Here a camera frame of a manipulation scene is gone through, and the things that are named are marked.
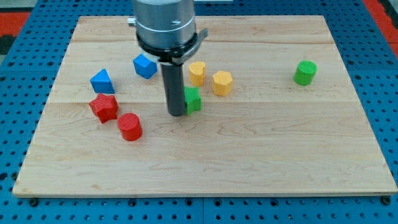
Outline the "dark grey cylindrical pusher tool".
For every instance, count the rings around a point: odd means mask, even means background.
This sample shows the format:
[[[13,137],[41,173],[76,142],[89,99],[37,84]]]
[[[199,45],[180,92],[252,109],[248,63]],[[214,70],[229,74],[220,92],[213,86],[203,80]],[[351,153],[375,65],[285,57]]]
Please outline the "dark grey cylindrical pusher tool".
[[[183,67],[181,65],[160,65],[164,82],[167,109],[172,116],[185,114],[185,92]]]

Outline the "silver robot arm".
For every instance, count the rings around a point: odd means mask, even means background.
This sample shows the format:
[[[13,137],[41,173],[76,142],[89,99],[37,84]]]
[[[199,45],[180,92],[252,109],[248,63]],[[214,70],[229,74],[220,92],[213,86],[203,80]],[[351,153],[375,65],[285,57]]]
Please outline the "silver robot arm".
[[[167,109],[172,116],[186,113],[183,64],[208,37],[197,31],[193,0],[132,0],[138,44],[150,60],[160,64]]]

